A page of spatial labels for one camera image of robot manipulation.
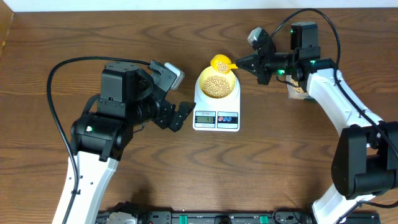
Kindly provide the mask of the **yellow measuring scoop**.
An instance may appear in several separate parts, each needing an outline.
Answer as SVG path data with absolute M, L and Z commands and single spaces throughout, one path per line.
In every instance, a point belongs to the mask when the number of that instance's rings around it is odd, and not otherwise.
M 210 64 L 211 64 L 211 66 L 216 70 L 216 62 L 217 61 L 222 61 L 222 62 L 224 62 L 224 63 L 226 63 L 226 64 L 228 64 L 229 65 L 229 68 L 230 68 L 230 71 L 231 70 L 233 70 L 233 69 L 238 69 L 238 67 L 236 66 L 236 64 L 235 63 L 232 63 L 232 61 L 227 57 L 227 56 L 225 56 L 225 55 L 223 55 L 223 54 L 218 54 L 218 55 L 215 55 L 212 59 L 211 59 L 211 62 L 210 62 Z

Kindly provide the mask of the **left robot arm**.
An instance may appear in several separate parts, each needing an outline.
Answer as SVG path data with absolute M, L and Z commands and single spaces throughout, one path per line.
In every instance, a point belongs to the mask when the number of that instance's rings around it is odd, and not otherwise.
M 107 58 L 101 74 L 101 91 L 87 102 L 72 124 L 67 139 L 48 96 L 51 114 L 69 155 L 67 178 L 54 223 L 94 223 L 104 192 L 134 133 L 147 122 L 177 132 L 195 107 L 165 97 L 180 85 L 185 74 L 171 63 Z

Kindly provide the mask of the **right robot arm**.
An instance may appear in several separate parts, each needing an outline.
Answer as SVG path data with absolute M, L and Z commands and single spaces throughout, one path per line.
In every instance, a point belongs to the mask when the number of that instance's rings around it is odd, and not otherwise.
M 273 75 L 298 83 L 324 110 L 339 135 L 331 165 L 333 183 L 312 203 L 306 223 L 344 223 L 356 208 L 397 188 L 397 122 L 385 122 L 366 107 L 343 79 L 337 64 L 323 58 L 315 22 L 295 22 L 290 53 L 278 52 L 258 27 L 248 42 L 254 53 L 238 59 L 238 68 L 268 85 Z

